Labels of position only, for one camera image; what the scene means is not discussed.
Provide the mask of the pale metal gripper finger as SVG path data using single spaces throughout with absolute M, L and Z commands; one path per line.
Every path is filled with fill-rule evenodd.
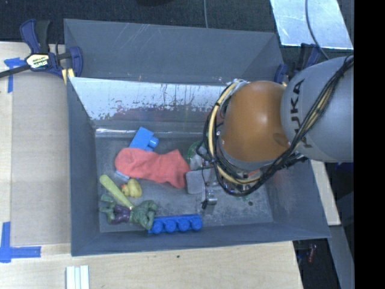
M 214 206 L 217 204 L 217 198 L 213 191 L 205 191 L 205 195 L 202 201 L 202 209 L 207 209 L 208 206 Z

